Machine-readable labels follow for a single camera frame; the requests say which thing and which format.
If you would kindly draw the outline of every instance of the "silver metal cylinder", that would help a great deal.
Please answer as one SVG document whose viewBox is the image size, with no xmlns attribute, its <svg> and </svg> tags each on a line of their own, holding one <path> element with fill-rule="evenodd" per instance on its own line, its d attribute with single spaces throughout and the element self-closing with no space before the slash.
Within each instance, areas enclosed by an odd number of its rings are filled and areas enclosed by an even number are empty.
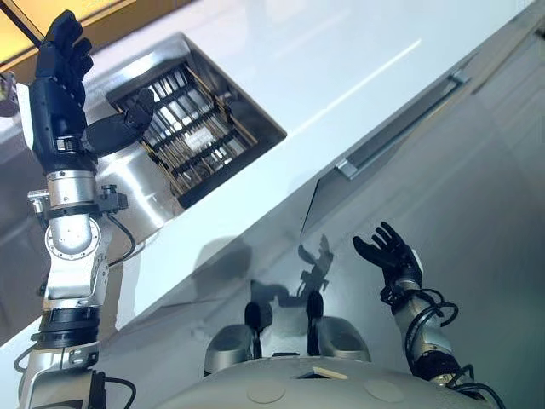
<svg viewBox="0 0 545 409">
<path fill-rule="evenodd" d="M 371 362 L 367 344 L 348 321 L 323 317 L 318 321 L 317 329 L 320 355 Z"/>
<path fill-rule="evenodd" d="M 96 182 L 93 172 L 61 170 L 48 173 L 47 181 L 51 209 L 95 200 Z"/>
<path fill-rule="evenodd" d="M 53 252 L 58 251 L 60 254 L 67 256 L 76 256 L 85 250 L 87 250 L 87 253 L 90 253 L 93 250 L 93 248 L 89 248 L 91 243 L 95 242 L 94 247 L 98 245 L 97 233 L 95 233 L 97 239 L 92 240 L 93 233 L 91 232 L 90 223 L 89 214 L 51 219 L 49 221 L 49 229 L 54 247 L 51 250 Z M 48 241 L 49 236 L 46 234 L 46 244 Z"/>
<path fill-rule="evenodd" d="M 204 356 L 204 370 L 215 373 L 252 359 L 252 333 L 247 325 L 222 328 L 210 342 Z"/>
<path fill-rule="evenodd" d="M 26 197 L 31 202 L 34 213 L 41 215 L 44 209 L 43 201 L 49 200 L 49 192 L 46 189 L 32 190 L 26 195 Z"/>
</svg>

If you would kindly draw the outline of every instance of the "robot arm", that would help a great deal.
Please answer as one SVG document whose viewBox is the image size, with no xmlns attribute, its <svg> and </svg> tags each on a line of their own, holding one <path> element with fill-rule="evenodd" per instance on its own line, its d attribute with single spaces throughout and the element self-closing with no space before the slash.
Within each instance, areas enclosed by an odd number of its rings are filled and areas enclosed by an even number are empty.
<svg viewBox="0 0 545 409">
<path fill-rule="evenodd" d="M 360 256 L 382 269 L 385 285 L 381 300 L 390 306 L 401 331 L 412 374 L 477 400 L 484 400 L 480 392 L 486 391 L 498 407 L 504 408 L 494 390 L 473 381 L 471 365 L 460 367 L 456 361 L 441 327 L 457 317 L 458 307 L 446 302 L 439 291 L 422 288 L 422 263 L 416 251 L 386 222 L 381 223 L 371 239 L 374 245 L 356 236 L 353 245 Z M 445 308 L 450 310 L 448 318 Z"/>
<path fill-rule="evenodd" d="M 43 222 L 51 268 L 43 294 L 39 333 L 29 354 L 20 390 L 20 409 L 103 408 L 104 373 L 98 361 L 100 307 L 108 278 L 110 226 L 101 216 L 126 209 L 114 186 L 98 194 L 97 159 L 137 141 L 153 114 L 153 94 L 143 89 L 126 113 L 87 125 L 83 76 L 92 67 L 91 43 L 76 40 L 83 28 L 71 11 L 51 27 L 37 58 L 29 88 L 32 150 L 43 167 L 48 189 L 29 193 Z M 29 107 L 21 107 L 25 121 Z"/>
</svg>

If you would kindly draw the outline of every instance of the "metal rack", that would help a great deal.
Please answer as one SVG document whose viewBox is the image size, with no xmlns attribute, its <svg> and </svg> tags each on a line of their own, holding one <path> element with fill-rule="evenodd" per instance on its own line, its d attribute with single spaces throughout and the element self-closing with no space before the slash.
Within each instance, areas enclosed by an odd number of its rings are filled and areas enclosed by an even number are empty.
<svg viewBox="0 0 545 409">
<path fill-rule="evenodd" d="M 185 208 L 242 169 L 246 164 L 232 164 L 259 144 L 232 115 L 225 97 L 216 96 L 185 61 L 138 85 L 112 104 L 126 111 L 140 88 L 153 91 L 155 113 L 141 145 Z M 215 180 L 219 174 L 225 175 Z M 213 186 L 204 187 L 210 182 Z"/>
</svg>

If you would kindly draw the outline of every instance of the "metal grill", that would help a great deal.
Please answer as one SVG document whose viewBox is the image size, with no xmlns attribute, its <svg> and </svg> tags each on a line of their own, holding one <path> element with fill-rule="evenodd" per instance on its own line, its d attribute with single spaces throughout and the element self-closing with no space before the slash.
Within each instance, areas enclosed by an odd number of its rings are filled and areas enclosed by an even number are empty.
<svg viewBox="0 0 545 409">
<path fill-rule="evenodd" d="M 258 140 L 232 116 L 223 99 L 185 63 L 144 86 L 153 91 L 156 106 L 141 144 L 170 179 L 177 197 L 188 195 L 257 145 Z M 127 110 L 138 91 L 115 105 Z"/>
</svg>

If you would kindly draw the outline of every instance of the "wire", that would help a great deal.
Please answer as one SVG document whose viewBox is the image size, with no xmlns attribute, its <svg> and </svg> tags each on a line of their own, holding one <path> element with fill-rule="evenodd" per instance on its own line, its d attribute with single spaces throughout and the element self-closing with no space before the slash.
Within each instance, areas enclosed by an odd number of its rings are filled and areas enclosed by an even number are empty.
<svg viewBox="0 0 545 409">
<path fill-rule="evenodd" d="M 34 349 L 34 347 L 36 346 L 36 344 L 28 347 L 27 349 L 25 349 L 25 351 L 23 351 L 23 353 L 21 355 L 19 355 L 17 358 L 15 358 L 15 361 L 14 361 L 14 369 L 19 372 L 19 373 L 25 373 L 26 371 L 26 368 L 23 368 L 21 365 L 20 365 L 20 362 L 25 359 L 25 357 L 31 353 L 31 351 Z"/>
<path fill-rule="evenodd" d="M 463 377 L 466 374 L 466 372 L 469 372 L 469 377 L 473 381 L 475 379 L 475 372 L 473 370 L 473 365 L 467 364 L 463 368 L 461 368 L 460 371 L 458 371 L 456 375 L 449 382 L 445 384 L 445 386 L 447 388 L 452 388 L 456 386 L 456 382 L 458 381 L 458 379 Z"/>
<path fill-rule="evenodd" d="M 43 217 L 43 213 L 37 213 L 36 218 L 38 222 L 40 223 L 40 227 L 42 228 L 43 232 L 45 233 L 49 227 L 49 222 Z"/>
<path fill-rule="evenodd" d="M 456 304 L 453 302 L 446 302 L 445 298 L 443 297 L 443 294 L 441 294 L 437 290 L 432 290 L 429 288 L 423 289 L 423 290 L 413 290 L 409 291 L 411 295 L 414 295 L 416 297 L 421 298 L 422 300 L 429 302 L 429 307 L 424 308 L 409 324 L 409 328 L 407 328 L 407 332 L 405 333 L 405 340 L 404 340 L 404 352 L 405 356 L 407 357 L 407 362 L 409 363 L 410 371 L 414 373 L 414 362 L 413 362 L 413 356 L 412 356 L 412 348 L 414 346 L 416 335 L 420 330 L 423 328 L 423 326 L 432 319 L 435 315 L 442 318 L 445 316 L 443 313 L 442 308 L 452 308 L 452 314 L 450 317 L 441 322 L 440 326 L 447 326 L 452 321 L 456 319 L 458 316 L 459 308 Z M 435 302 L 433 298 L 428 294 L 433 293 L 439 297 L 439 302 Z"/>
<path fill-rule="evenodd" d="M 490 396 L 492 396 L 492 399 L 499 409 L 506 409 L 502 398 L 500 398 L 494 389 L 488 385 L 485 385 L 484 383 L 464 383 L 462 385 L 454 386 L 452 389 L 465 395 L 467 395 L 468 392 L 479 392 L 480 390 L 484 390 L 488 392 Z"/>
<path fill-rule="evenodd" d="M 136 386 L 132 382 L 128 381 L 127 379 L 121 379 L 119 377 L 105 377 L 104 382 L 118 383 L 120 385 L 124 385 L 130 388 L 130 397 L 129 397 L 129 400 L 127 400 L 127 403 L 125 404 L 125 408 L 124 408 L 124 409 L 129 409 L 130 406 L 135 401 Z"/>
<path fill-rule="evenodd" d="M 115 262 L 110 262 L 108 264 L 108 267 L 111 268 L 111 267 L 115 266 L 116 264 L 119 264 L 120 262 L 124 262 L 125 260 L 127 260 L 133 254 L 133 252 L 135 251 L 136 243 L 135 243 L 135 238 L 130 233 L 130 231 L 118 219 L 116 219 L 113 214 L 108 213 L 107 217 L 108 217 L 108 219 L 110 219 L 110 222 L 115 224 L 119 228 L 119 230 L 121 230 L 123 233 L 125 233 L 125 235 L 130 240 L 130 248 L 127 250 L 127 252 L 125 254 L 123 254 L 123 256 L 121 256 L 121 258 L 118 258 Z"/>
</svg>

